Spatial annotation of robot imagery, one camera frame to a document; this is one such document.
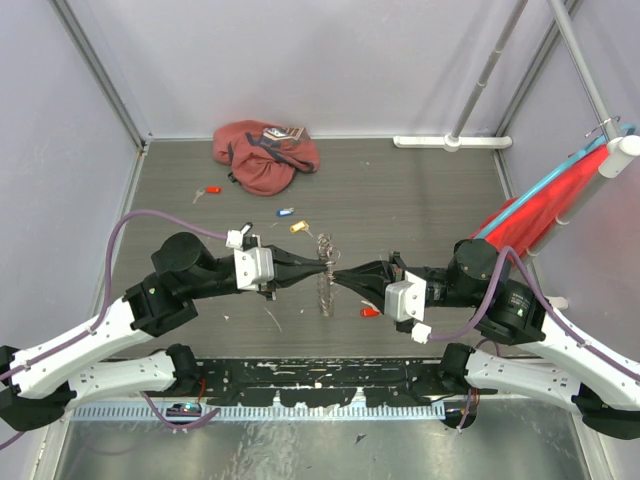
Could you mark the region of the key with red white tag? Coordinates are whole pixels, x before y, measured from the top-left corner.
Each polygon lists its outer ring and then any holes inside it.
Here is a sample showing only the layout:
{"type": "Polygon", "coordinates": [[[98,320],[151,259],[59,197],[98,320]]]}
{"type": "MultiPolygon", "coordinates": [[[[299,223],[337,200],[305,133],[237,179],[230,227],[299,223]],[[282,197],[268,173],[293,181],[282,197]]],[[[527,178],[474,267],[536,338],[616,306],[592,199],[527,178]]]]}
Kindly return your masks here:
{"type": "Polygon", "coordinates": [[[362,318],[374,318],[380,316],[381,313],[372,307],[366,307],[360,310],[360,316],[362,318]]]}

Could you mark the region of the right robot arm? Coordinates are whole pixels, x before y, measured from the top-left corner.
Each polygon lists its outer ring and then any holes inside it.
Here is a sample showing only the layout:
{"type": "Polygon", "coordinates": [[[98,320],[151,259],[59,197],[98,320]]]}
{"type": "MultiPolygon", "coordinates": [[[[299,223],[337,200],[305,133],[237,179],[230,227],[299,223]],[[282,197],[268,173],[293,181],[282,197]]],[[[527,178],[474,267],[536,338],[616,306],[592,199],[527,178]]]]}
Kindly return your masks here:
{"type": "Polygon", "coordinates": [[[459,241],[445,268],[408,267],[398,253],[334,273],[413,341],[447,347],[444,390],[503,390],[556,405],[600,434],[639,436],[639,365],[596,341],[551,305],[515,251],[459,241]]]}

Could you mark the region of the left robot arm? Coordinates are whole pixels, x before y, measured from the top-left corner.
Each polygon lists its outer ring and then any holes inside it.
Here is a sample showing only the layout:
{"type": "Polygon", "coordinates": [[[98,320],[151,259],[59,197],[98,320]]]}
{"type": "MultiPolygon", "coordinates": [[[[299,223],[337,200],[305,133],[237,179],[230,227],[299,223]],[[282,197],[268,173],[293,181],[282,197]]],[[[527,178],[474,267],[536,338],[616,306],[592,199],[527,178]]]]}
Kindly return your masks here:
{"type": "Polygon", "coordinates": [[[1,349],[1,418],[17,432],[47,426],[84,403],[138,392],[188,396],[202,381],[192,350],[181,344],[143,358],[112,355],[159,338],[198,315],[195,303],[256,292],[267,298],[324,273],[324,260],[304,258],[257,236],[214,257],[195,235],[172,235],[152,257],[153,273],[97,317],[40,345],[1,349]]]}

